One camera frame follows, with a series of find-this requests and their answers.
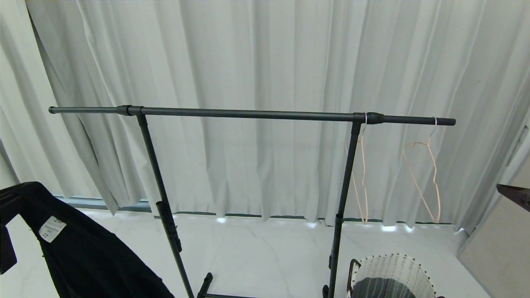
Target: floor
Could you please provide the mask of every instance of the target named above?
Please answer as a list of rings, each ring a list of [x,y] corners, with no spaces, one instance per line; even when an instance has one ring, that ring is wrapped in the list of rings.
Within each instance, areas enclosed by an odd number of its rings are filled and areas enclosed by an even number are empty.
[[[150,213],[83,210],[114,232],[163,280],[175,297],[185,297],[160,220]],[[328,283],[328,256],[333,228],[304,220],[175,216],[182,258],[196,294],[207,272],[214,281],[209,293],[254,297],[321,298]],[[17,217],[8,229],[19,260],[1,276],[1,297],[57,297],[34,235]],[[346,296],[352,258],[406,253],[418,259],[438,295],[487,298],[488,295],[455,258],[467,238],[450,226],[347,222],[342,230],[336,297]]]

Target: clothing label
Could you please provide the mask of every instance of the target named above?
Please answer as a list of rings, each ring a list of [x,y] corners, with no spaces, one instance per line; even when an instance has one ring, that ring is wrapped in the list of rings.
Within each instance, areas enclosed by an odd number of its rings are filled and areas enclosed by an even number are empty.
[[[39,235],[51,243],[57,235],[66,227],[66,224],[55,216],[51,216],[39,229]]]

